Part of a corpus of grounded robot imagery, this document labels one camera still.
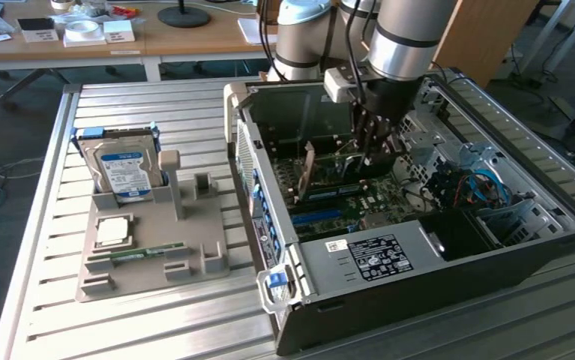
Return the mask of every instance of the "aluminum profile table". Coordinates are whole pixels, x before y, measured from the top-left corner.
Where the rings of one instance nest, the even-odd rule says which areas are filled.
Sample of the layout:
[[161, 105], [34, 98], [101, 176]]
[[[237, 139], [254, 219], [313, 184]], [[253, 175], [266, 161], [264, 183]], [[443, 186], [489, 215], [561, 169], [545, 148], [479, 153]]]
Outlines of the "aluminum profile table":
[[[66, 88], [0, 322], [0, 359], [274, 359], [222, 136], [224, 84], [241, 78]], [[575, 199], [575, 169], [467, 80], [471, 104]], [[92, 182], [69, 129], [156, 121], [180, 179], [217, 181], [232, 274], [90, 303], [73, 300]], [[477, 129], [455, 115], [469, 140]], [[575, 359], [575, 253], [519, 286], [292, 359]]]

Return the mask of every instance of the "wooden desk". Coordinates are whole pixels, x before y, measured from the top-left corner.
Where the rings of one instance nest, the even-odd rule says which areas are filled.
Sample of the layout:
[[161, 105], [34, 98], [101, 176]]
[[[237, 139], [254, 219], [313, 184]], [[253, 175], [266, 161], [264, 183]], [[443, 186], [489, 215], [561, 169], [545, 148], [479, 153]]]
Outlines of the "wooden desk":
[[[17, 32], [12, 34], [10, 40], [0, 42], [0, 70], [140, 64], [145, 67], [146, 80], [160, 81], [157, 66], [162, 62], [265, 57], [260, 46], [248, 45], [237, 29], [237, 18], [253, 16], [204, 8], [212, 16], [209, 24], [182, 29], [157, 21], [157, 12], [170, 4], [134, 2], [126, 6], [138, 8], [138, 17], [145, 20], [142, 24], [133, 26], [134, 42], [65, 48], [61, 40], [26, 43]], [[253, 12], [248, 5], [217, 6], [241, 13]], [[46, 0], [28, 0], [26, 3], [5, 3], [2, 19], [17, 26], [18, 18], [42, 17], [54, 13]], [[57, 30], [61, 38], [61, 25]]]

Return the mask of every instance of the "motherboard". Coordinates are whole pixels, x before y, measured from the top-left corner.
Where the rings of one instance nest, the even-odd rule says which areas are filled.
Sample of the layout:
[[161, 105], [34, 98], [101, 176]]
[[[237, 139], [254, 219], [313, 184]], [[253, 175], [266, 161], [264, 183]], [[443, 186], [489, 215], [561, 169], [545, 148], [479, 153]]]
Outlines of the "motherboard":
[[[392, 172], [376, 178], [361, 179], [356, 184], [336, 186], [339, 189], [331, 192], [319, 191], [319, 198], [302, 200], [296, 192], [305, 160], [273, 159], [272, 168], [301, 242], [396, 224], [408, 219], [409, 215], [425, 211], [429, 206], [423, 202], [415, 205], [409, 203], [409, 192], [399, 184]], [[316, 174], [312, 183], [324, 188], [327, 179], [333, 177], [332, 172], [323, 166]]]

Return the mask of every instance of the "hard drive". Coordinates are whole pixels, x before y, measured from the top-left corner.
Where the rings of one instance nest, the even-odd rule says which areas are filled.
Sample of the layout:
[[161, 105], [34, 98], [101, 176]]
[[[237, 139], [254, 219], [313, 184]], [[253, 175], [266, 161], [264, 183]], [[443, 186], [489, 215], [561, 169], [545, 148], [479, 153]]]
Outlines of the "hard drive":
[[157, 167], [157, 128], [105, 130], [89, 127], [72, 136], [89, 167], [97, 193], [113, 193], [118, 203], [150, 200], [164, 185]]

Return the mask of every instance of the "black object on desk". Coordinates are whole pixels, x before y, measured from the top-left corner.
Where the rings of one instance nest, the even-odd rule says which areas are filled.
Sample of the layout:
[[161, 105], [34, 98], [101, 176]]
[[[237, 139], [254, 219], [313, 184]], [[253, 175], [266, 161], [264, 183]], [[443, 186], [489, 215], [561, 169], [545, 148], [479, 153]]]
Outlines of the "black object on desk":
[[177, 0], [177, 6], [157, 12], [157, 19], [174, 28], [196, 28], [210, 21], [210, 16], [204, 10], [185, 7], [184, 0]]

